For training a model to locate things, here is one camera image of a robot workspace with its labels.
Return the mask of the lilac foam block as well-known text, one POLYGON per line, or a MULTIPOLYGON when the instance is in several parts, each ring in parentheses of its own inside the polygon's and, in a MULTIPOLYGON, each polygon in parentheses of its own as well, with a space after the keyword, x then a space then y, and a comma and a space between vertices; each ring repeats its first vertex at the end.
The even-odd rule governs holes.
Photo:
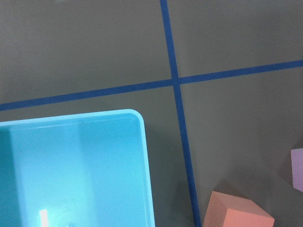
POLYGON ((291 150, 293 187, 303 191, 303 149, 291 150))

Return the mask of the orange foam block left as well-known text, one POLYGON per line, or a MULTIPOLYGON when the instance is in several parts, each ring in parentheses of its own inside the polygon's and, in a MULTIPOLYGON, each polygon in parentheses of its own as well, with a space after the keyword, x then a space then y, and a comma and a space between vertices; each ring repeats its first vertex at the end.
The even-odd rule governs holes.
POLYGON ((249 199, 212 191, 204 227, 272 227, 275 219, 249 199))

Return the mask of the cyan plastic bin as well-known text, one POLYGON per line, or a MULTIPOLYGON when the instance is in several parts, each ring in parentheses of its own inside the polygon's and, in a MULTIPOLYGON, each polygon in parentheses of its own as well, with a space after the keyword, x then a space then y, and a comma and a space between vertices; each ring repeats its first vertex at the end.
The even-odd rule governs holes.
POLYGON ((124 109, 2 122, 0 224, 155 226, 142 116, 124 109))

